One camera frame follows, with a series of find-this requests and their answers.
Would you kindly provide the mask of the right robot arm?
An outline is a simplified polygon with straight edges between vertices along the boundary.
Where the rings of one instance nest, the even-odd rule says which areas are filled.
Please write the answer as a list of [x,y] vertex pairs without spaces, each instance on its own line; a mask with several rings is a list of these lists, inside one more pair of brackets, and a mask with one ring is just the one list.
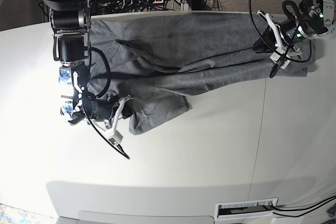
[[[90,0],[42,0],[49,7],[49,20],[53,30],[53,58],[59,61],[59,83],[65,92],[60,114],[66,122],[77,124],[81,120],[106,122],[109,126],[119,118],[127,119],[132,111],[126,105],[129,98],[103,99],[111,83],[111,70],[105,54],[90,43]],[[88,91],[91,79],[92,53],[102,59],[107,72],[103,89],[94,94]]]

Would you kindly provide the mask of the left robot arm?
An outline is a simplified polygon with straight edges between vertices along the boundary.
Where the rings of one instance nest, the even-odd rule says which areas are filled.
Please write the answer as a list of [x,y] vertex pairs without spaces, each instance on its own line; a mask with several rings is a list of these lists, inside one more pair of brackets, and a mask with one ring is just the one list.
[[287,17],[282,22],[276,21],[270,13],[258,11],[267,22],[267,28],[263,33],[256,29],[259,39],[253,45],[254,52],[272,52],[275,56],[291,53],[298,51],[296,44],[328,35],[335,29],[334,0],[301,0],[299,4],[287,0],[282,3],[282,11]]

